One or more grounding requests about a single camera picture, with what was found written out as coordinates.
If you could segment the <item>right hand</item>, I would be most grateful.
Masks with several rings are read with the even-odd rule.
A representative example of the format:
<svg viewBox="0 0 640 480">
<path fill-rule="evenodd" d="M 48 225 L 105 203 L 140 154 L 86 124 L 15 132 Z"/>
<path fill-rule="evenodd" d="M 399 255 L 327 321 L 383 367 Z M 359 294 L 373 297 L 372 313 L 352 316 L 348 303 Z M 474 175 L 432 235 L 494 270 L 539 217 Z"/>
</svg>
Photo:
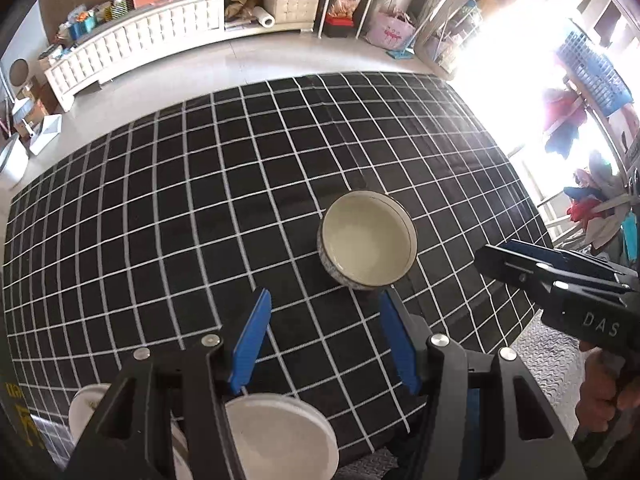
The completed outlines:
<svg viewBox="0 0 640 480">
<path fill-rule="evenodd" d="M 575 414 L 579 426 L 590 432 L 605 432 L 617 411 L 628 411 L 639 406 L 639 378 L 636 377 L 622 391 L 616 379 L 602 362 L 602 351 L 581 341 L 581 352 L 588 352 L 585 378 L 580 386 Z"/>
</svg>

